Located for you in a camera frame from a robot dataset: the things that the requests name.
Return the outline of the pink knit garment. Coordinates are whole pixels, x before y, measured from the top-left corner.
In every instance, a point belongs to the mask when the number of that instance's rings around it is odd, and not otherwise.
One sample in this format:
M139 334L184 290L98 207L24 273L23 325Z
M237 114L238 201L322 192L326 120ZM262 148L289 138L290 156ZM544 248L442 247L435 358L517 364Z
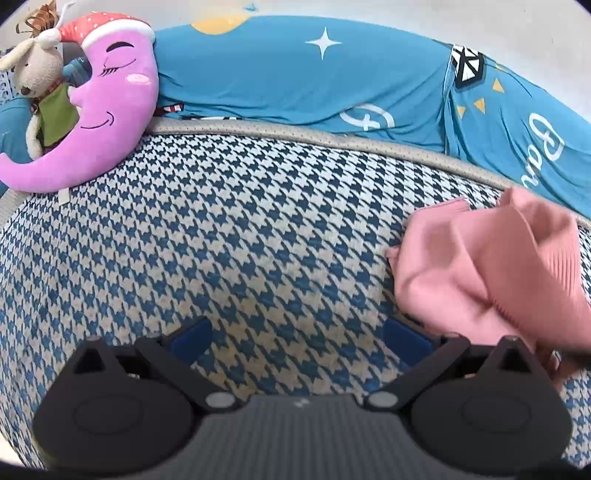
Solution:
M433 334L494 345L516 336L560 384L590 366L590 304L574 214L522 187L496 206L415 211L386 257L400 311Z

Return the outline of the blue houndstooth bed sheet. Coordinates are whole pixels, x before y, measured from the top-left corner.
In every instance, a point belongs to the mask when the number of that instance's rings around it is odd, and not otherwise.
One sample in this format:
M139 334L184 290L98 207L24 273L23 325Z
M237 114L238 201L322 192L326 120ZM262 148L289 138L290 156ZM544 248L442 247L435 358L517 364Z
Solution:
M87 336L114 345L211 320L197 370L239 398L366 394L401 360L386 251L417 209L499 191L400 158L274 139L147 136L66 204L1 221L1 433L40 465L31 422Z

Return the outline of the pink moon plush pillow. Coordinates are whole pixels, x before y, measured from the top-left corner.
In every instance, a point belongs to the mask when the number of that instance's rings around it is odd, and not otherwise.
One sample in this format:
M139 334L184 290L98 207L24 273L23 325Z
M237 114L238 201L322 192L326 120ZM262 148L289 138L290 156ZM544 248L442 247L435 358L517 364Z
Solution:
M79 120L57 146L24 164L1 156L1 181L8 188L52 193L108 172L138 144L158 96L155 33L130 15L92 12L59 21L35 38L43 47L77 44L91 67L88 81L69 88Z

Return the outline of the blue printed long pillow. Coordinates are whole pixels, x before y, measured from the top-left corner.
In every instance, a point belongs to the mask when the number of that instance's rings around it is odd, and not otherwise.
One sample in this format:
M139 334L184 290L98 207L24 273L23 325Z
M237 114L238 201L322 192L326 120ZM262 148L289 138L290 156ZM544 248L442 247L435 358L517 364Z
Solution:
M153 31L152 118L265 121L417 146L590 212L588 122L477 50L320 17L239 15ZM88 81L83 50L57 47L70 87Z

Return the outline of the beige bunny plush toy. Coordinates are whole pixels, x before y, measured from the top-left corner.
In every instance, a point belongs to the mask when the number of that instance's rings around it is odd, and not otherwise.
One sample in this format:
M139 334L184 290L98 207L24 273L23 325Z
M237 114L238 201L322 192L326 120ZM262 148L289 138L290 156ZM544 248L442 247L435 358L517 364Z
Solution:
M63 79L63 58L56 45L36 38L21 41L1 58L1 71L13 73L17 93L29 99L31 119L25 141L32 160L60 143L79 120Z

